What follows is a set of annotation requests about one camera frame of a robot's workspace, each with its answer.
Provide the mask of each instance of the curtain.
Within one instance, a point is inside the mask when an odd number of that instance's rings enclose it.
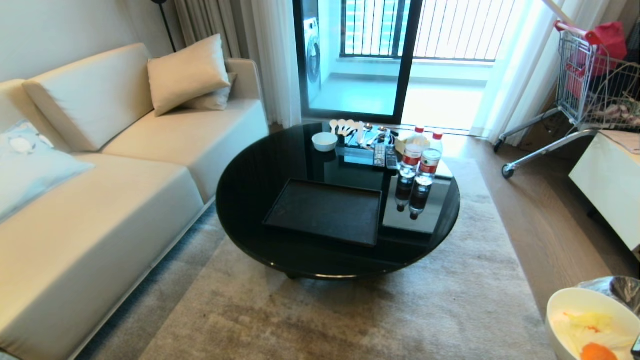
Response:
[[[270,124],[302,123],[291,0],[241,0],[249,57],[260,69]]]
[[[543,1],[516,2],[520,16],[509,25],[510,38],[500,49],[470,134],[495,142],[508,129],[535,117],[552,91],[558,74],[557,16]],[[556,0],[580,28],[600,23],[609,0]],[[517,145],[525,131],[508,139]]]
[[[220,34],[225,58],[240,58],[232,0],[175,0],[187,46]]]

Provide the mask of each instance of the cart wheel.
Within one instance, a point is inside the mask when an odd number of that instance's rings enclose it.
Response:
[[[513,176],[513,172],[515,170],[513,170],[512,168],[509,168],[509,164],[504,164],[504,166],[502,167],[502,177],[504,177],[505,179],[509,179],[511,176]]]
[[[498,150],[500,150],[500,146],[502,146],[502,143],[504,143],[504,140],[498,139],[498,141],[493,146],[493,152],[498,152]]]

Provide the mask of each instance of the balcony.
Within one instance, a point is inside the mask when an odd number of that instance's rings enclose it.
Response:
[[[393,114],[410,1],[318,1],[311,108]],[[471,128],[515,1],[423,1],[403,124]]]

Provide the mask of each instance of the light blue pillow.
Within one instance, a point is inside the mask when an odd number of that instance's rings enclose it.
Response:
[[[27,120],[0,134],[0,223],[95,165],[53,149]]]

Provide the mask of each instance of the door frame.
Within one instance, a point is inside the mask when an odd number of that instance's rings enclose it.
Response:
[[[398,74],[398,84],[396,90],[396,101],[394,103],[393,115],[357,113],[350,111],[321,110],[312,109],[309,106],[309,92],[307,87],[307,54],[305,52],[305,30],[303,26],[303,0],[293,1],[293,20],[296,32],[296,54],[298,57],[298,81],[300,82],[300,100],[303,117],[319,119],[353,119],[354,121],[376,122],[381,124],[400,125],[404,111],[406,92],[411,76],[413,65],[413,51],[420,25],[420,13],[423,0],[410,0],[409,14],[407,18],[406,30],[404,33],[403,55],[400,59],[400,71]],[[346,7],[342,6],[340,16],[344,16]]]

